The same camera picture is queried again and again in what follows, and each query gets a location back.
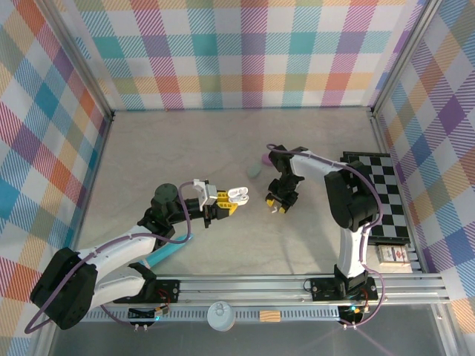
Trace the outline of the white earbud charging case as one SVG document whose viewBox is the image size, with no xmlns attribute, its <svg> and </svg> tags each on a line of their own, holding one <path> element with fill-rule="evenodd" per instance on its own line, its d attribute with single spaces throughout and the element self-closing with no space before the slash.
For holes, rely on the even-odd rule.
<svg viewBox="0 0 475 356">
<path fill-rule="evenodd" d="M 245 205 L 249 201 L 248 192 L 247 187 L 231 188 L 227 191 L 228 201 L 238 206 Z"/>
</svg>

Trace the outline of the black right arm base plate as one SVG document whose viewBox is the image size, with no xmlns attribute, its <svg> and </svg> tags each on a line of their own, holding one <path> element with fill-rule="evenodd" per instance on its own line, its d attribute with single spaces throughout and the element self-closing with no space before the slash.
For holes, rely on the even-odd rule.
<svg viewBox="0 0 475 356">
<path fill-rule="evenodd" d="M 376 282 L 372 277 L 368 277 L 362 285 L 349 291 L 340 291 L 339 285 L 333 277 L 309 278 L 304 282 L 304 290 L 311 294 L 313 301 L 376 301 L 379 299 Z"/>
</svg>

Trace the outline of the black and white chessboard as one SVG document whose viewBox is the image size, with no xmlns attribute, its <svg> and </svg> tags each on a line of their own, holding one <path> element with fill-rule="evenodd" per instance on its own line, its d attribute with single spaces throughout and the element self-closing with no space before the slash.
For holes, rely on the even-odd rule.
<svg viewBox="0 0 475 356">
<path fill-rule="evenodd" d="M 390 155 L 355 151 L 342 153 L 342 162 L 351 163 L 356 160 L 367 167 L 383 208 L 381 223 L 371 229 L 368 244 L 408 245 L 410 235 Z"/>
</svg>

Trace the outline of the aluminium rail frame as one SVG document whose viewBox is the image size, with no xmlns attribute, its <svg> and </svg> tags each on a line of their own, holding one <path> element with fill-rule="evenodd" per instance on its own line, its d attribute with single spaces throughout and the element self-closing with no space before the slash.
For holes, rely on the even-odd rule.
<svg viewBox="0 0 475 356">
<path fill-rule="evenodd" d="M 152 280 L 179 280 L 180 294 L 176 306 L 208 306 L 222 300 L 233 306 L 290 306 L 298 303 L 321 305 L 363 305 L 383 302 L 392 304 L 446 303 L 449 296 L 438 274 L 383 274 L 370 276 L 376 282 L 379 299 L 313 301 L 304 290 L 309 278 L 329 275 L 192 275 L 146 278 L 136 272 L 126 275 L 109 274 L 89 289 L 77 289 L 75 301 L 84 302 L 85 311 L 101 305 L 152 306 L 158 303 L 142 303 L 145 284 Z"/>
</svg>

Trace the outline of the small circuit board mount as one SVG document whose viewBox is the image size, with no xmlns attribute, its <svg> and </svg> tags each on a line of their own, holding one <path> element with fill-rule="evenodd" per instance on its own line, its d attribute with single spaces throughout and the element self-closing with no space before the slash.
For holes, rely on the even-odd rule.
<svg viewBox="0 0 475 356">
<path fill-rule="evenodd" d="M 161 321 L 170 312 L 168 304 L 162 304 L 152 309 L 129 308 L 128 320 L 134 327 L 134 331 L 138 332 L 143 329 L 148 331 L 156 322 Z"/>
<path fill-rule="evenodd" d="M 370 307 L 365 306 L 339 306 L 338 307 L 338 322 L 342 325 L 343 330 L 357 329 L 357 326 L 364 321 L 366 314 L 370 313 Z"/>
</svg>

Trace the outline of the turquoise plastic tube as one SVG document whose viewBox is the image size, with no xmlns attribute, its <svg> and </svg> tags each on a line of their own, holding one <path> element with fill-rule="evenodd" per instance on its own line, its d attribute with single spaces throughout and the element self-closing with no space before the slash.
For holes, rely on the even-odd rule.
<svg viewBox="0 0 475 356">
<path fill-rule="evenodd" d="M 193 236 L 194 235 L 191 234 L 189 239 L 185 243 L 183 243 L 183 241 L 186 239 L 186 235 L 178 237 L 176 241 L 180 242 L 180 244 L 167 243 L 156 251 L 152 252 L 150 255 L 148 255 L 144 260 L 141 261 L 141 263 L 147 268 L 156 266 L 158 263 L 160 263 L 167 257 L 170 257 L 173 253 L 183 248 L 187 242 L 192 240 Z"/>
</svg>

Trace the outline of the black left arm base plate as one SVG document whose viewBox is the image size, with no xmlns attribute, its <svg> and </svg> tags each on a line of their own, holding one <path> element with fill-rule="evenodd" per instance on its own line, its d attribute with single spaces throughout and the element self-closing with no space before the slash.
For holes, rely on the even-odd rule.
<svg viewBox="0 0 475 356">
<path fill-rule="evenodd" d="M 142 303 L 176 303 L 179 294 L 179 280 L 152 280 L 145 284 Z"/>
</svg>

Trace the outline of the aluminium corner post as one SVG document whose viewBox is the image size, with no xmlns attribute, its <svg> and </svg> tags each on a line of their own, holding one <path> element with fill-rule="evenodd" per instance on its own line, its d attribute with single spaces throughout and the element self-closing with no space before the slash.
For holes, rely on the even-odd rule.
<svg viewBox="0 0 475 356">
<path fill-rule="evenodd" d="M 44 13 L 45 18 L 61 42 L 64 51 L 71 60 L 71 63 L 81 76 L 86 88 L 91 92 L 91 95 L 96 100 L 96 103 L 104 111 L 108 121 L 112 122 L 114 120 L 115 113 L 108 104 L 97 80 L 88 67 L 85 57 L 82 55 L 75 38 L 70 34 L 70 31 L 63 22 L 60 12 L 57 10 L 53 0 L 37 0 L 37 3 L 42 7 L 42 12 Z"/>
<path fill-rule="evenodd" d="M 377 119 L 386 101 L 390 98 L 397 82 L 399 81 L 402 72 L 412 59 L 423 35 L 425 34 L 432 18 L 436 15 L 444 0 L 424 0 L 424 6 L 416 17 L 414 25 L 411 27 L 411 31 L 405 39 L 399 55 L 391 67 L 391 71 L 388 73 L 387 78 L 379 91 L 374 103 L 370 106 L 372 117 Z"/>
</svg>

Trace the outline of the playing card box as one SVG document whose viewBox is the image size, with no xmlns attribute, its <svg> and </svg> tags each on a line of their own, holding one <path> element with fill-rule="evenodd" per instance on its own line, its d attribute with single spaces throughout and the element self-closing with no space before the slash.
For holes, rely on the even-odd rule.
<svg viewBox="0 0 475 356">
<path fill-rule="evenodd" d="M 382 266 L 409 266 L 407 246 L 378 245 L 376 248 L 379 264 Z"/>
</svg>

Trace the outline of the white round cap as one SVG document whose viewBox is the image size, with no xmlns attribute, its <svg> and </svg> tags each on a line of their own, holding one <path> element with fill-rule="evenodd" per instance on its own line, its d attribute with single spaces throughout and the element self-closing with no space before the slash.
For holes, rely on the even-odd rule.
<svg viewBox="0 0 475 356">
<path fill-rule="evenodd" d="M 207 322 L 214 330 L 227 332 L 235 324 L 235 312 L 227 302 L 217 301 L 207 311 Z"/>
</svg>

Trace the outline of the aluminium side rail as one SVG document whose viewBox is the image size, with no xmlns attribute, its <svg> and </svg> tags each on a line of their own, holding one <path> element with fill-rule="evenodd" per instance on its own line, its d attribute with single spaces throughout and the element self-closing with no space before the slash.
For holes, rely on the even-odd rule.
<svg viewBox="0 0 475 356">
<path fill-rule="evenodd" d="M 390 184 L 396 194 L 388 194 L 387 198 L 381 196 L 381 201 L 384 206 L 384 221 L 393 221 L 396 225 L 381 225 L 381 230 L 388 235 L 384 235 L 378 239 L 379 244 L 370 248 L 371 257 L 369 262 L 372 266 L 375 265 L 380 272 L 383 273 L 416 273 L 421 274 L 424 272 L 423 266 L 419 261 L 419 256 L 416 251 L 416 245 L 412 230 L 410 227 L 409 219 L 407 218 L 406 211 L 404 209 L 403 200 L 401 196 L 401 189 L 398 186 L 398 179 L 396 176 L 395 168 L 393 167 L 393 161 L 390 158 L 389 151 L 384 143 L 384 139 L 381 133 L 379 122 L 374 117 L 372 111 L 368 111 L 368 118 L 370 120 L 371 128 L 373 129 L 373 135 L 378 145 L 380 153 L 390 163 L 390 168 L 393 174 L 390 175 Z M 379 256 L 380 247 L 394 247 L 396 250 L 405 252 L 406 262 L 389 263 L 382 262 Z"/>
<path fill-rule="evenodd" d="M 71 241 L 69 242 L 70 248 L 76 248 L 79 243 L 82 226 L 84 224 L 85 217 L 88 212 L 91 195 L 96 182 L 97 174 L 99 172 L 102 156 L 107 145 L 109 133 L 111 130 L 111 126 L 113 125 L 113 122 L 115 120 L 116 113 L 117 112 L 115 110 L 112 110 L 110 114 L 106 115 L 99 129 L 99 135 L 94 146 L 93 155 L 90 159 L 90 172 L 85 175 L 86 190 L 83 194 L 82 207 L 78 215 L 78 225 L 75 229 L 73 236 L 71 237 Z"/>
</svg>

